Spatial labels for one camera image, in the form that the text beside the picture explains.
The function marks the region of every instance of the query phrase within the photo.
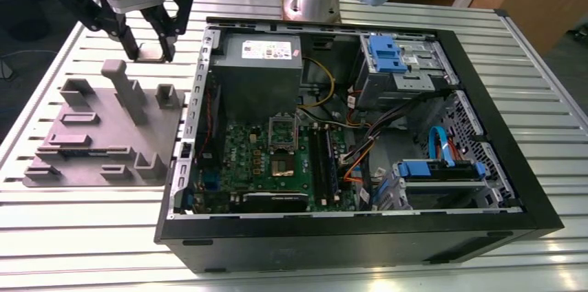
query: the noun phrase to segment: blue plastic latch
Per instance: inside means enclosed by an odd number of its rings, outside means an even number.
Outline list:
[[[487,177],[487,166],[483,163],[476,163],[476,171],[480,175],[480,179]]]
[[[426,161],[407,161],[411,176],[431,176],[430,165]]]
[[[408,176],[408,166],[407,166],[407,163],[399,163],[398,164],[398,172],[400,173],[402,177],[407,177]]]
[[[400,58],[402,49],[391,36],[370,36],[370,51],[376,61],[376,71],[386,73],[406,73],[408,71]]]
[[[218,191],[220,187],[219,173],[203,173],[204,188],[210,191]]]

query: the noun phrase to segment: red wire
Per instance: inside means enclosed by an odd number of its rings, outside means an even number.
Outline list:
[[[198,155],[196,159],[200,158],[200,156],[203,155],[204,148],[206,148],[206,146],[208,144],[208,141],[210,141],[211,135],[212,135],[212,113],[211,113],[211,91],[210,90],[206,91],[206,100],[207,100],[207,104],[206,104],[206,120],[207,120],[208,131],[207,131],[207,134],[206,134],[206,140],[204,140],[204,143],[203,143],[203,147],[200,148],[200,152],[199,152],[199,155]]]

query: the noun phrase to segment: black cable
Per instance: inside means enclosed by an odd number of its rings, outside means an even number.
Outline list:
[[[315,99],[316,99],[318,102],[320,101],[320,94],[318,94],[318,95],[315,96]],[[324,114],[327,114],[327,116],[328,116],[330,118],[332,118],[332,114],[331,114],[330,110],[324,107],[324,104],[320,104],[320,105],[319,105],[319,108],[323,110]]]
[[[374,122],[372,126],[366,132],[359,147],[348,154],[346,154],[344,159],[350,158],[351,156],[358,154],[364,148],[367,148],[368,144],[375,141],[375,138],[380,134],[380,129],[384,128],[387,125],[390,125],[392,122],[395,122],[399,118],[406,116],[420,105],[420,103],[436,97],[446,97],[452,92],[454,90],[451,89],[438,90],[435,92],[423,92],[418,96],[411,98],[408,101],[406,101],[403,104],[400,104],[398,107],[387,111],[387,113],[384,113],[382,117],[379,117],[379,119]]]
[[[362,181],[363,181],[362,186],[370,195],[370,201],[366,203],[366,206],[362,204],[359,210],[360,211],[370,211],[371,205],[374,203],[374,187],[372,187],[371,177],[370,177],[370,154],[367,154],[366,157],[363,158],[363,160],[359,164],[359,169],[362,172]]]

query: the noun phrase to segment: aluminum extrusion table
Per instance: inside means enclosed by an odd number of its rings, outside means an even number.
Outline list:
[[[128,64],[144,89],[192,84],[207,16],[279,18],[279,0],[195,0],[174,63]],[[28,189],[23,172],[63,98],[58,87],[100,76],[103,59],[126,59],[104,32],[79,24],[0,146],[0,290],[118,289],[175,291],[555,291],[588,289],[587,117],[510,18],[491,10],[342,2],[346,23],[456,32],[539,177],[566,229],[516,242],[464,264],[380,269],[194,275],[166,246],[154,244],[162,187]],[[128,15],[139,41],[155,40],[140,14]]]

